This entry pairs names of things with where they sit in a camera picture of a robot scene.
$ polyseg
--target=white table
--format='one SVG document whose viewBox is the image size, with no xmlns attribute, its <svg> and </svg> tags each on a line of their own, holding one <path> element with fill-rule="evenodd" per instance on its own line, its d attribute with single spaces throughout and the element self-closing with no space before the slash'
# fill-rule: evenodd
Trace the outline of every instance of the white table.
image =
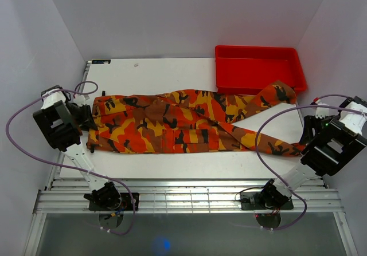
<svg viewBox="0 0 367 256">
<path fill-rule="evenodd" d="M 106 94 L 159 94 L 181 89 L 214 90 L 215 61 L 213 58 L 156 58 L 111 60 L 110 64 L 91 64 L 87 80 L 95 81 L 99 90 L 90 95 L 89 104 L 96 96 Z M 93 90 L 86 84 L 84 91 Z M 271 115 L 293 105 L 279 104 L 260 114 L 236 123 L 254 131 Z M 271 122 L 264 133 L 289 143 L 299 141 L 302 124 L 297 111 L 286 113 Z M 82 142 L 85 146 L 87 133 Z M 273 178 L 254 152 L 211 152 L 189 154 L 118 154 L 96 150 L 87 151 L 96 171 L 121 179 L 268 179 Z M 279 173 L 287 172 L 299 158 L 264 155 L 271 167 Z M 64 159 L 64 164 L 73 163 Z M 63 168 L 60 178 L 81 178 L 78 171 Z"/>
</svg>

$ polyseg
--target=camouflage pants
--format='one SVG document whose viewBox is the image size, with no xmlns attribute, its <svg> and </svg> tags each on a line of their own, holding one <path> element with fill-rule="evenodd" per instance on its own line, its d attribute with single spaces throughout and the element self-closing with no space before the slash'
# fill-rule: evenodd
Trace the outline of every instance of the camouflage pants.
<svg viewBox="0 0 367 256">
<path fill-rule="evenodd" d="M 154 96 L 95 98 L 87 147 L 120 153 L 194 153 L 255 149 L 256 132 L 232 123 L 278 103 L 294 104 L 294 91 L 277 81 L 256 96 L 180 90 Z M 261 134 L 259 150 L 298 156 L 303 149 Z"/>
</svg>

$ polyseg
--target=camouflage fabric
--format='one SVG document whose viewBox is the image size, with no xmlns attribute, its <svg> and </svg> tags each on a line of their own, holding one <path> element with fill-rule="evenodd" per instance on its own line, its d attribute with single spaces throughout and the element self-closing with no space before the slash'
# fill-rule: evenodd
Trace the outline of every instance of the camouflage fabric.
<svg viewBox="0 0 367 256">
<path fill-rule="evenodd" d="M 254 150 L 256 132 L 231 123 L 295 100 L 294 91 L 280 81 L 257 96 L 180 90 L 155 96 L 97 97 L 92 114 L 98 130 L 89 130 L 87 147 L 120 153 Z M 303 147 L 261 134 L 259 149 L 298 156 Z"/>
</svg>

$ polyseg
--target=red plastic tray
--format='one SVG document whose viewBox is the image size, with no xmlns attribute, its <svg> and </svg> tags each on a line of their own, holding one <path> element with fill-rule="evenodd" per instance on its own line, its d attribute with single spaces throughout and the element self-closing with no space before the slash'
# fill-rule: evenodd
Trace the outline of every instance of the red plastic tray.
<svg viewBox="0 0 367 256">
<path fill-rule="evenodd" d="M 218 93 L 258 94 L 276 80 L 296 94 L 307 89 L 294 48 L 216 46 Z"/>
</svg>

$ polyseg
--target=white wall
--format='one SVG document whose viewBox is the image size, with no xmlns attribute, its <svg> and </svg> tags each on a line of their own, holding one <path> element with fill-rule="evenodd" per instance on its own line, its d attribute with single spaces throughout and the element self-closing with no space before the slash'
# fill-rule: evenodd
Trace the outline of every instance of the white wall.
<svg viewBox="0 0 367 256">
<path fill-rule="evenodd" d="M 54 0 L 86 60 L 296 47 L 322 0 Z"/>
<path fill-rule="evenodd" d="M 324 0 L 299 43 L 309 84 L 301 103 L 327 93 L 367 99 L 367 0 Z M 325 103 L 339 104 L 343 99 Z M 367 255 L 367 149 L 332 178 L 339 189 L 359 255 Z"/>
<path fill-rule="evenodd" d="M 52 0 L 0 0 L 0 254 L 21 255 L 38 189 L 50 167 L 17 151 L 5 136 L 7 119 L 60 84 L 72 88 L 85 66 Z M 55 157 L 32 118 L 37 104 L 15 120 L 11 133 L 37 156 Z"/>
</svg>

